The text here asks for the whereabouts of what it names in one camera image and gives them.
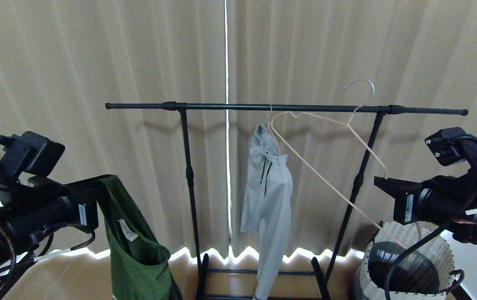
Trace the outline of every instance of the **curtain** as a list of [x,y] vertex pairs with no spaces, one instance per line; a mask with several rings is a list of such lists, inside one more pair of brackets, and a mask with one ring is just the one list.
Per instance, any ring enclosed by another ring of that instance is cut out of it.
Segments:
[[[117,174],[159,241],[193,250],[179,114],[105,103],[224,103],[224,11],[222,0],[0,2],[0,134],[64,144],[58,182]],[[225,256],[225,112],[189,111],[188,125],[201,246]],[[103,228],[100,216],[94,251],[107,249]],[[53,248],[88,238],[55,236]]]
[[[255,104],[360,105],[370,87],[371,105],[468,108],[466,117],[386,116],[374,150],[389,176],[422,181],[442,173],[462,175],[467,165],[440,167],[423,140],[439,129],[460,126],[477,136],[477,2],[238,1],[227,2],[229,102]],[[323,113],[346,121],[348,113]],[[248,145],[268,112],[229,112],[231,244],[240,253],[256,239],[239,233]],[[368,139],[374,114],[357,114],[353,128]],[[349,198],[364,148],[343,127],[316,118],[282,117],[275,127]],[[292,230],[286,254],[302,247],[333,249],[347,207],[283,143],[294,180]],[[393,200],[373,186],[383,175],[370,159],[356,205],[373,220],[392,220]],[[371,232],[355,211],[341,255],[363,249]]]

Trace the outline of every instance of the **clothing rack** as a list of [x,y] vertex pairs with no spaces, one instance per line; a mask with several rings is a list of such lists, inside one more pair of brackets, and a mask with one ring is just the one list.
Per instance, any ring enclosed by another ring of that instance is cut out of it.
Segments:
[[[185,161],[187,165],[186,177],[188,184],[188,193],[191,201],[191,214],[192,214],[192,223],[194,231],[194,243],[196,245],[196,259],[198,267],[198,287],[196,292],[196,300],[201,299],[214,299],[214,300],[251,300],[253,296],[231,296],[231,295],[210,295],[205,293],[206,287],[206,277],[208,272],[212,273],[247,273],[255,274],[257,270],[228,270],[221,268],[209,268],[209,256],[204,255],[203,260],[201,260],[200,254],[200,241],[198,235],[198,222],[196,214],[196,200],[194,197],[194,172],[191,165],[191,151],[188,141],[188,126],[187,126],[187,110],[276,110],[276,111],[294,111],[294,112],[353,112],[357,106],[340,106],[340,105],[278,105],[278,104],[199,104],[199,103],[179,103],[179,102],[164,102],[161,104],[121,104],[121,103],[107,103],[105,104],[107,109],[145,109],[145,110],[171,110],[178,111],[181,117],[181,127],[183,129],[183,143],[185,145]],[[385,115],[397,115],[397,114],[439,114],[439,115],[461,115],[466,116],[468,110],[452,110],[445,108],[419,108],[419,107],[405,107],[400,105],[388,105],[388,106],[363,106],[358,109],[359,113],[375,113],[376,118],[374,120],[374,125],[370,133],[370,138],[368,139],[368,146],[370,149],[373,148],[374,142],[376,142],[377,133],[379,132],[379,127],[383,121]],[[355,203],[357,199],[357,194],[364,182],[364,171],[368,164],[368,159],[370,158],[370,152],[367,150],[364,153],[363,159],[361,161],[361,167],[359,172],[355,176],[353,181],[353,188],[351,189],[351,196],[349,200],[351,203]],[[337,236],[337,242],[331,256],[329,267],[325,273],[322,273],[318,260],[314,257],[311,260],[313,266],[312,272],[302,272],[302,271],[280,271],[279,275],[304,275],[304,276],[315,276],[318,288],[320,290],[321,298],[299,298],[300,300],[331,300],[329,292],[327,289],[327,283],[331,272],[333,271],[335,259],[339,253],[340,245],[342,244],[344,233],[346,231],[349,217],[351,215],[353,207],[348,205],[346,212],[344,213],[344,218],[340,226],[340,230]],[[269,297],[271,300],[289,300],[296,299],[295,297]]]

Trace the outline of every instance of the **white and gray basket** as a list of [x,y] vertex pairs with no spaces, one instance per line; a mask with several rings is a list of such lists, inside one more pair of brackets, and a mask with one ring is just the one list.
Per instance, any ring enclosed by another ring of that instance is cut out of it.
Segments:
[[[418,241],[418,232],[414,224],[411,225],[401,225],[397,222],[388,222],[385,223],[383,228],[387,230],[393,237],[398,239],[404,245],[410,246],[415,244]],[[422,228],[422,236],[430,234],[429,230]],[[370,278],[369,272],[369,261],[371,253],[389,253],[389,249],[392,246],[398,247],[395,243],[390,243],[391,239],[387,237],[383,231],[379,231],[374,237],[373,241],[368,244],[364,259],[361,262],[360,267],[357,269],[355,275],[355,281],[353,285],[353,290],[351,294],[355,300],[383,300],[385,299],[385,291],[378,287]],[[428,262],[431,262],[432,267],[437,271],[437,276],[439,279],[439,290],[443,291],[452,286],[455,278],[455,265],[454,265],[454,256],[450,250],[448,243],[440,236],[435,237],[433,240],[429,241],[427,244],[420,247],[418,250],[419,256],[422,258],[427,258]],[[387,258],[393,262],[397,255],[387,255]],[[403,268],[413,268],[415,264],[418,264],[418,260],[411,260],[409,257],[402,262],[405,266]],[[455,285],[458,285],[462,278],[456,281]],[[447,292],[440,292],[438,294],[420,294],[416,292],[390,292],[392,300],[444,300],[446,299]]]

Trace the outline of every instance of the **floor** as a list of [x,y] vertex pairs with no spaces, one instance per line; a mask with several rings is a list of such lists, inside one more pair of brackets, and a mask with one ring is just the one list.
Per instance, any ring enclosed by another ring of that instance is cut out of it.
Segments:
[[[329,258],[319,260],[322,270],[326,270]],[[346,300],[347,290],[353,280],[353,273],[360,259],[355,256],[337,259],[337,264],[328,284],[332,299]],[[90,254],[78,256],[57,256],[43,260],[33,266],[9,291],[4,300],[111,300],[109,256],[95,259]],[[246,256],[238,264],[223,264],[212,257],[211,268],[253,268],[257,260]],[[197,286],[196,264],[187,255],[170,262],[170,269],[183,298],[193,300]],[[312,271],[310,259],[297,255],[289,263],[282,263],[282,270]],[[207,293],[253,295],[256,287],[255,275],[216,273],[210,274]],[[271,296],[318,297],[320,296],[315,277],[280,275],[271,291]]]

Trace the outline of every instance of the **laundry basket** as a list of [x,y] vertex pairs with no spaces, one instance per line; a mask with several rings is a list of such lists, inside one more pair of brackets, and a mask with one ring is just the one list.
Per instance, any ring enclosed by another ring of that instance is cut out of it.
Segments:
[[[397,222],[385,223],[383,228],[393,237],[410,246],[418,241],[414,224],[401,225]],[[422,236],[430,234],[422,228]],[[351,298],[355,300],[384,300],[383,281],[389,267],[404,251],[383,231],[379,231],[367,247],[365,257],[355,274]],[[455,275],[454,256],[448,243],[440,236],[418,248],[403,260],[391,278],[392,300],[444,300],[447,292],[440,292],[452,286]]]

